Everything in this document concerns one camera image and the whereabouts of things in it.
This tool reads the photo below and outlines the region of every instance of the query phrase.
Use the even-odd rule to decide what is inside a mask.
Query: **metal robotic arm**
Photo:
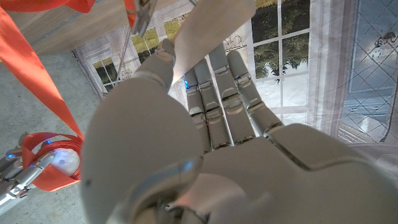
[[[27,135],[22,134],[17,146],[0,159],[0,215],[23,200],[28,192],[35,188],[33,181],[56,156],[55,152],[46,153],[23,169],[21,147],[22,140]]]
[[[381,171],[315,129],[283,126],[237,52],[209,56],[215,79],[204,60],[185,75],[188,113],[167,95],[167,39],[100,104],[83,146],[91,223],[396,223],[398,191]]]

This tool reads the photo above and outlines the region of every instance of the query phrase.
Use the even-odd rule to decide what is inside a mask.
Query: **gray floor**
[[[71,53],[40,58],[80,129],[85,133],[100,102]],[[23,132],[72,131],[33,96],[0,63],[0,156],[15,147]],[[79,184],[56,192],[35,189],[17,207],[0,217],[0,223],[84,223]]]

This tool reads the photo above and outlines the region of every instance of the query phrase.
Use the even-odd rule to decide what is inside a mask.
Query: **wooden panel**
[[[173,39],[175,83],[256,13],[251,0],[201,0]]]
[[[52,30],[67,23],[69,18],[81,13],[67,6],[61,6],[44,12],[9,12],[9,14],[27,41],[33,44],[44,36],[51,35]]]
[[[158,0],[156,10],[176,0]],[[45,12],[8,12],[37,54],[74,49],[128,23],[123,0],[103,0],[87,14],[66,6]]]

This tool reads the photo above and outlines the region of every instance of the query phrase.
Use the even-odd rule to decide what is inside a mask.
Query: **orange strap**
[[[41,148],[36,154],[32,152],[41,142],[55,136],[63,136],[70,140],[52,142]],[[22,142],[22,165],[24,169],[36,161],[40,156],[58,148],[73,149],[80,157],[80,150],[83,141],[69,134],[55,134],[55,133],[34,133],[26,136]],[[79,169],[71,176],[65,175],[52,165],[47,166],[43,173],[41,173],[34,181],[33,184],[46,191],[55,191],[62,187],[69,186],[78,182],[80,179],[80,166]]]
[[[136,18],[137,18],[137,14],[135,13],[136,7],[134,5],[134,1],[133,0],[124,0],[124,5],[126,7],[127,19],[129,20],[129,25],[130,25],[130,27],[133,27],[134,22],[136,21]]]
[[[93,7],[95,0],[0,0],[4,10],[16,12],[40,12],[62,5],[87,13]]]
[[[84,138],[83,134],[32,47],[30,47],[15,23],[1,7],[0,59],[30,92],[53,111],[78,136],[62,135],[71,140],[54,142],[43,147],[37,154],[32,153],[32,149],[36,145],[59,134],[35,133],[27,136],[22,143],[22,162],[24,167],[34,162],[42,154],[59,147],[73,149],[80,155],[80,148]],[[78,182],[79,178],[79,170],[69,177],[55,167],[48,166],[33,183],[42,190],[54,191]]]
[[[15,23],[1,8],[0,59],[28,90],[83,139],[50,75]]]

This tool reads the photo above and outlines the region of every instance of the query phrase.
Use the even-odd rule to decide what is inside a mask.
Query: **robotic hand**
[[[49,152],[23,169],[22,140],[27,135],[22,134],[17,146],[0,159],[0,215],[19,203],[28,191],[35,188],[33,181],[55,158],[55,152]]]
[[[213,78],[204,60],[185,75],[189,113],[167,95],[167,39],[100,104],[81,170],[91,223],[396,223],[398,191],[381,171],[317,130],[283,126],[237,52],[209,57]]]

